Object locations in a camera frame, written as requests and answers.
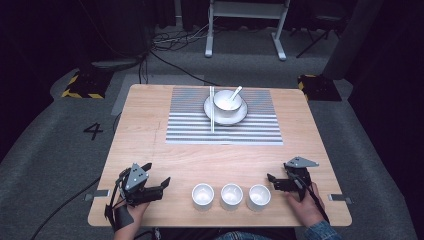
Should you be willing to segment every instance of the person's arm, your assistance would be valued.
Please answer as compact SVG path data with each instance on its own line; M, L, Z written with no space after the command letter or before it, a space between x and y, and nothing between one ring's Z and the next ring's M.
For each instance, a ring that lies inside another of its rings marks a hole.
M118 205L118 207L126 207L129 214L133 218L133 222L118 231L115 232L114 240L133 240L138 229L141 225L141 220L143 219L144 212L146 211L147 207L150 203L142 203L140 205L137 205L136 207L132 207L130 205L126 205L126 203L122 203Z
M313 192L319 199L321 206L325 208L315 183L312 183L312 188ZM318 207L315 205L315 201L309 194L309 191L306 191L305 198L301 202L298 202L289 192L285 192L284 196L286 197L289 205L292 207L296 217L304 226L308 228L305 232L305 237L307 239L342 239L340 235L334 231L330 224L324 220L324 217L322 216Z

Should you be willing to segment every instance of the white plate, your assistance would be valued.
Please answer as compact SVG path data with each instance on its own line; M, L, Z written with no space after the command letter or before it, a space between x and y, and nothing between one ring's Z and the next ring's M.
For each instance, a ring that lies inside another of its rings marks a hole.
M205 113L208 116L208 118L211 118L211 103L209 101L209 97L206 98L206 101L203 104L203 108L204 108ZM233 124L240 122L241 120L243 120L246 117L246 115L247 115L247 104L243 100L239 110L231 118L219 116L219 114L217 112L218 111L214 112L214 115L215 115L214 120L215 120L216 123L221 124L221 125L233 125Z

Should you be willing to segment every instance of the black and yellow striped block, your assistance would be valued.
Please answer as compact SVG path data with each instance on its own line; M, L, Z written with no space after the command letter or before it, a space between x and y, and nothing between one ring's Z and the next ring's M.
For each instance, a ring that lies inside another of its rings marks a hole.
M96 72L94 75L81 75L76 72L62 97L103 99L112 76L113 72Z
M341 101L333 80L322 75L301 75L297 78L298 87L307 101Z

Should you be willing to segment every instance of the small white cup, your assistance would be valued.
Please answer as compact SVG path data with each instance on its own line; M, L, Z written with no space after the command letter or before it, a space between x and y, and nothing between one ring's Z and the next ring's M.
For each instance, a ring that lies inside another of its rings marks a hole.
M197 184L191 192L194 207L199 211L207 211L212 207L213 188L206 184Z
M247 198L247 206L250 210L259 212L271 201L271 193L264 185L257 184L250 188L249 197Z
M227 211L236 210L242 199L243 191L234 183L225 185L221 190L221 206Z

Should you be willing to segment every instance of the white ceramic cup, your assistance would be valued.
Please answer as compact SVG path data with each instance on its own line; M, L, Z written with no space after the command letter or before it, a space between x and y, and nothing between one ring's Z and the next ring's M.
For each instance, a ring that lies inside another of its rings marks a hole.
M212 207L214 197L213 188L206 184L197 184L191 192L194 207L199 211L207 211Z
M271 201L271 193L264 185L257 184L250 188L249 197L246 201L250 210L259 212L262 211Z
M215 114L226 118L232 118L237 114L243 104L243 99L240 94L237 94L234 100L230 101L229 99L233 93L230 90L222 90L215 94L213 98Z
M221 206L227 211L234 211L243 199L243 190L234 184L229 183L221 190Z

